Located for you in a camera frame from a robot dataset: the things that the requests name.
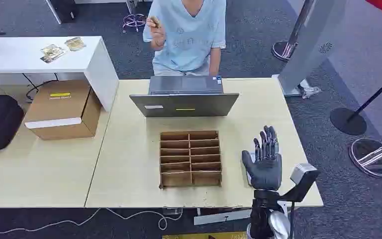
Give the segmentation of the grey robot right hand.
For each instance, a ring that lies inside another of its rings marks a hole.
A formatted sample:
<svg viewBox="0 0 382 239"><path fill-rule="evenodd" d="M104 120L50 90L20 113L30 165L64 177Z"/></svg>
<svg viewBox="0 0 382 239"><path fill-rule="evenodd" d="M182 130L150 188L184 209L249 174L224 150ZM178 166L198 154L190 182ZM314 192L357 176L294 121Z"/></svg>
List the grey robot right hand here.
<svg viewBox="0 0 382 239"><path fill-rule="evenodd" d="M264 126L260 138L254 138L254 153L241 152L248 183L256 190L277 191L282 182L282 156L273 126Z"/></svg>

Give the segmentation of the person's right hand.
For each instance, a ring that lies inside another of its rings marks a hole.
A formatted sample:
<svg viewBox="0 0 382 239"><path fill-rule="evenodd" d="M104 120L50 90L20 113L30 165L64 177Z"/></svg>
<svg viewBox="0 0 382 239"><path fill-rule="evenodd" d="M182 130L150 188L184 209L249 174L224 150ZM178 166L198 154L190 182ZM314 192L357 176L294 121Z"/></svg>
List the person's right hand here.
<svg viewBox="0 0 382 239"><path fill-rule="evenodd" d="M163 49L166 41L166 33L160 20L155 16L149 17L147 19L147 27L149 28L152 37L151 47L155 51L160 51Z"/></svg>

